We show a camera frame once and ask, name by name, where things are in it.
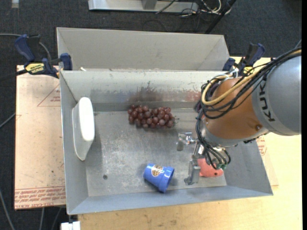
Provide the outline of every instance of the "red grapes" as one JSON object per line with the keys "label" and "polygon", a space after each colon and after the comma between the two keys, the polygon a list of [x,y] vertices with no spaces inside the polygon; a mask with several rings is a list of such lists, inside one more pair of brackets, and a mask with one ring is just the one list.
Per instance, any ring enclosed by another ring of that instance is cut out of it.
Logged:
{"label": "red grapes", "polygon": [[171,128],[175,124],[175,118],[171,114],[170,107],[158,107],[149,109],[147,105],[131,105],[128,109],[130,124],[143,128]]}

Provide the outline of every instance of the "blue cup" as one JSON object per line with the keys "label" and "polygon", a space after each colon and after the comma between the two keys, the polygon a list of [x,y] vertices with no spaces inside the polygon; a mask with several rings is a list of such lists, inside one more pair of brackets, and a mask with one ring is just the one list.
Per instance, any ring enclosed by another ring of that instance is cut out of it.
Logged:
{"label": "blue cup", "polygon": [[165,193],[174,174],[174,168],[149,163],[144,171],[144,178]]}

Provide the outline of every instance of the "gray carpet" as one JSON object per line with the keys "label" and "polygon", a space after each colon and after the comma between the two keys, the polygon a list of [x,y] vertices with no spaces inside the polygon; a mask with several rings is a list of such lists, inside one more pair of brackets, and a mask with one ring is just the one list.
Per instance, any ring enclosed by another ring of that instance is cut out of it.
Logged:
{"label": "gray carpet", "polygon": [[[89,11],[88,0],[0,0],[0,33],[42,36],[42,43],[57,57],[56,27],[160,31],[203,34],[215,17],[203,14],[182,19],[169,13]],[[211,31],[224,35],[231,56],[243,56],[250,42],[261,43],[265,57],[277,57],[293,48],[302,35],[302,0],[237,0]],[[26,62],[14,48],[13,37],[0,37],[2,76]],[[0,124],[15,112],[16,81],[0,82]],[[38,229],[41,210],[13,210],[15,122],[0,128],[0,189],[17,230]],[[50,230],[57,207],[45,210],[43,229]],[[67,221],[65,210],[58,223]],[[0,229],[10,229],[0,205]]]}

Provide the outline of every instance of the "blue clamp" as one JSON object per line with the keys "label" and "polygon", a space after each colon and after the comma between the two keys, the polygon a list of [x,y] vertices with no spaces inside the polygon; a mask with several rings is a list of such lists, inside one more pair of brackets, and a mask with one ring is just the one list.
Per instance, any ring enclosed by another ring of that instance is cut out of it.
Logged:
{"label": "blue clamp", "polygon": [[35,55],[32,53],[28,43],[27,43],[28,36],[27,34],[23,34],[15,40],[14,46],[19,52],[19,54],[26,57],[28,62],[35,61]]}
{"label": "blue clamp", "polygon": [[60,59],[63,62],[64,70],[72,70],[71,56],[69,54],[61,54]]}
{"label": "blue clamp", "polygon": [[230,71],[230,69],[235,65],[236,60],[229,58],[224,64],[223,71]]}
{"label": "blue clamp", "polygon": [[246,66],[253,66],[257,60],[259,60],[265,53],[265,48],[262,44],[249,44],[248,52],[245,57],[241,58],[239,62],[239,75],[242,75]]}
{"label": "blue clamp", "polygon": [[26,57],[27,62],[24,65],[26,72],[31,75],[49,75],[59,78],[58,70],[53,67],[54,64],[63,62],[64,70],[72,70],[71,57],[67,53],[61,54],[60,58],[48,61],[47,58],[41,57],[39,54],[40,35],[28,37],[27,34],[21,35],[15,40],[15,48]]}

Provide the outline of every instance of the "red object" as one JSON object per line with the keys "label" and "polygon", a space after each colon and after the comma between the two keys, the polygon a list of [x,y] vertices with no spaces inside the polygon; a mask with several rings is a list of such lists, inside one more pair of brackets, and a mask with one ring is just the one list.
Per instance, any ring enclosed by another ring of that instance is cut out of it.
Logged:
{"label": "red object", "polygon": [[217,177],[224,173],[222,169],[216,170],[212,165],[207,164],[206,159],[197,159],[197,163],[201,168],[200,176],[202,177]]}

